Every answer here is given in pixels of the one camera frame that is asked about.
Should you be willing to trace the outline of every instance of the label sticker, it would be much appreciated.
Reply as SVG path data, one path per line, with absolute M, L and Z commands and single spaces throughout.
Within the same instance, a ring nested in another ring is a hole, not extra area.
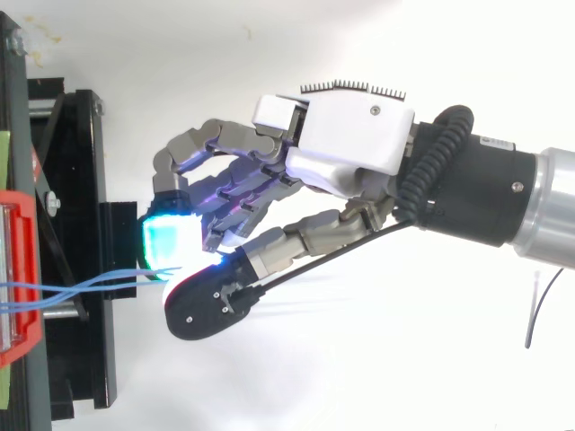
M 481 145 L 491 146 L 493 148 L 499 148 L 500 150 L 513 151 L 515 150 L 515 144 L 508 141 L 502 141 L 501 139 L 493 139 L 492 137 L 480 136 L 479 143 Z

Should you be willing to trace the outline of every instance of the black cable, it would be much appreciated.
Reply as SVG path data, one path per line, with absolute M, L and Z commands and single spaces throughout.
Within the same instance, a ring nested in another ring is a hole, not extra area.
M 541 295 L 541 299 L 539 300 L 539 303 L 537 304 L 537 308 L 535 308 L 535 313 L 533 314 L 533 318 L 529 322 L 529 327 L 527 328 L 527 337 L 525 339 L 525 348 L 531 347 L 531 339 L 533 338 L 533 330 L 535 329 L 535 321 L 537 320 L 537 316 L 539 315 L 539 310 L 541 310 L 541 304 L 543 303 L 543 300 L 547 296 L 549 289 L 551 289 L 551 286 L 553 286 L 553 283 L 561 275 L 561 273 L 563 272 L 564 269 L 565 268 L 561 268 L 557 271 L 557 274 L 555 274 L 555 277 L 553 277 L 553 279 L 549 282 L 549 285 L 547 285 L 545 291 Z
M 473 113 L 466 106 L 452 106 L 439 114 L 434 124 L 446 128 L 402 182 L 393 212 L 398 222 L 417 222 L 430 190 L 469 140 Z
M 258 289 L 262 289 L 262 292 L 265 293 L 265 292 L 269 291 L 271 288 L 273 288 L 277 285 L 280 285 L 280 284 L 282 284 L 282 283 L 284 283 L 284 282 L 286 282 L 286 281 L 288 281 L 294 277 L 301 276 L 302 274 L 309 271 L 310 269 L 314 269 L 316 267 L 319 267 L 320 265 L 322 265 L 326 262 L 329 262 L 332 259 L 338 258 L 339 256 L 342 256 L 345 253 L 356 249 L 357 247 L 360 247 L 364 244 L 367 244 L 368 242 L 371 242 L 377 238 L 381 238 L 382 236 L 388 235 L 389 233 L 401 231 L 402 229 L 405 229 L 406 227 L 409 227 L 412 225 L 413 225 L 413 223 L 411 221 L 407 220 L 404 222 L 400 222 L 398 224 L 394 224 L 393 226 L 386 227 L 385 229 L 382 229 L 381 231 L 377 231 L 375 233 L 372 233 L 368 236 L 363 237 L 360 240 L 352 242 L 350 245 L 346 245 L 345 247 L 342 247 L 339 250 L 334 251 L 333 253 L 326 254 L 325 256 L 322 256 L 320 259 L 316 259 L 313 262 L 309 262 L 302 267 L 296 268 L 293 271 L 290 271 L 287 274 L 285 274 L 281 277 L 278 277 L 275 280 L 272 280 L 263 286 L 255 286 L 255 287 Z

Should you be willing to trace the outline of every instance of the serrated edge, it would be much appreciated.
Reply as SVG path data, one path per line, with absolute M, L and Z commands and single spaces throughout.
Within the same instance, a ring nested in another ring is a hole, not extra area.
M 357 92 L 367 92 L 369 88 L 368 83 L 360 81 L 347 81 L 344 79 L 336 79 L 333 81 L 333 88 L 340 88 L 342 90 L 355 90 Z
M 387 87 L 371 87 L 371 93 L 377 94 L 379 96 L 384 97 L 391 97 L 392 99 L 396 99 L 397 101 L 405 101 L 405 96 L 407 95 L 406 92 L 398 92 L 393 88 Z
M 301 85 L 299 87 L 299 91 L 302 94 L 306 94 L 308 92 L 327 92 L 329 90 L 333 90 L 333 82 L 328 81 L 325 83 L 318 83 L 318 84 L 306 84 Z

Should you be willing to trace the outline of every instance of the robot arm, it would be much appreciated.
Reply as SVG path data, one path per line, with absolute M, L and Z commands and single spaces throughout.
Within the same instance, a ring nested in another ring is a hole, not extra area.
M 210 120 L 174 138 L 154 161 L 162 212 L 202 216 L 203 250 L 247 239 L 273 200 L 307 186 L 348 200 L 274 228 L 223 262 L 169 286 L 171 332 L 202 339 L 241 320 L 270 288 L 383 234 L 422 229 L 511 243 L 520 255 L 575 267 L 575 154 L 520 153 L 514 144 L 471 134 L 466 107 L 413 124 L 403 94 L 336 81 L 297 97 L 263 96 L 255 128 Z M 213 154 L 238 156 L 216 177 L 181 176 Z M 388 215 L 400 222 L 383 229 Z M 265 285 L 294 259 L 323 256 Z

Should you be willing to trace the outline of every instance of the silver cylindrical arm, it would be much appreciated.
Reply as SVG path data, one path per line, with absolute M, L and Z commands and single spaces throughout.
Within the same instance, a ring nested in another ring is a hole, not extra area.
M 535 185 L 512 242 L 519 256 L 575 268 L 575 153 L 537 156 Z

